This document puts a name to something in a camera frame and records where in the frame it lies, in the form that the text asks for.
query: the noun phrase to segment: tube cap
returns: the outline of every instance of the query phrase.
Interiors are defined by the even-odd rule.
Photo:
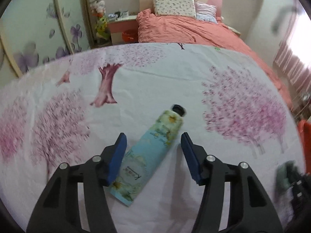
[[[172,111],[176,112],[177,114],[179,114],[181,117],[183,117],[186,114],[186,111],[183,107],[181,107],[180,105],[175,104],[172,107]]]

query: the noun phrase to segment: blue gripper pad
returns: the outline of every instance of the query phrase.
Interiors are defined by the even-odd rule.
[[[201,164],[206,159],[207,154],[202,146],[192,143],[187,132],[181,135],[181,148],[186,158],[192,179],[199,184],[202,180]]]
[[[102,158],[108,164],[108,175],[106,179],[108,186],[112,184],[119,173],[126,147],[126,135],[120,133],[116,143],[106,147],[102,153]]]

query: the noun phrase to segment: bed sheet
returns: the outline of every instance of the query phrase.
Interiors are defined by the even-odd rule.
[[[140,43],[188,43],[235,50],[252,57],[273,82],[290,110],[293,103],[285,84],[273,70],[217,18],[218,24],[181,16],[157,17],[151,9],[137,15]]]
[[[183,132],[225,163],[248,162],[286,223],[290,200],[274,195],[275,171],[288,160],[304,169],[286,104],[250,57],[176,43],[74,54],[35,68],[0,90],[0,197],[8,211],[26,229],[60,163],[86,162],[114,144],[121,132],[130,148],[173,104],[186,109],[184,125],[134,203],[127,208],[106,193],[117,231],[191,232],[204,187],[191,178],[179,145]],[[225,196],[223,218],[228,207]],[[81,221],[87,229],[83,211]]]

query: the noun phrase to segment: orange container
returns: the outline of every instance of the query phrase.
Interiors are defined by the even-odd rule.
[[[122,39],[126,43],[136,43],[138,42],[138,32],[137,30],[127,30],[122,32]]]
[[[306,120],[301,120],[298,123],[298,131],[304,147],[306,172],[311,172],[311,123],[308,123]]]

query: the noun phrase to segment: pink blossom print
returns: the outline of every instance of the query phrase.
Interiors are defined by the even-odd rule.
[[[257,148],[265,153],[262,146],[268,138],[278,139],[284,151],[286,111],[265,84],[254,78],[243,68],[219,73],[212,66],[212,83],[203,82],[203,104],[209,106],[204,113],[207,131],[216,131],[225,139],[236,139],[239,143],[250,145],[256,158]]]
[[[104,68],[99,68],[102,75],[102,82],[99,87],[99,92],[95,100],[91,105],[95,104],[95,107],[101,107],[105,103],[117,103],[112,96],[112,80],[116,71],[121,67],[120,64],[107,64]]]
[[[4,162],[8,162],[22,149],[26,124],[27,101],[17,97],[4,109],[0,117],[0,148]]]
[[[68,71],[58,82],[70,83],[70,74],[86,75],[105,64],[118,63],[124,66],[147,66],[164,58],[164,47],[150,44],[126,44],[90,51],[88,55],[75,55],[69,60]]]
[[[48,173],[62,162],[79,163],[80,150],[90,135],[85,122],[86,103],[80,92],[64,92],[51,98],[35,118],[34,163],[46,160]]]

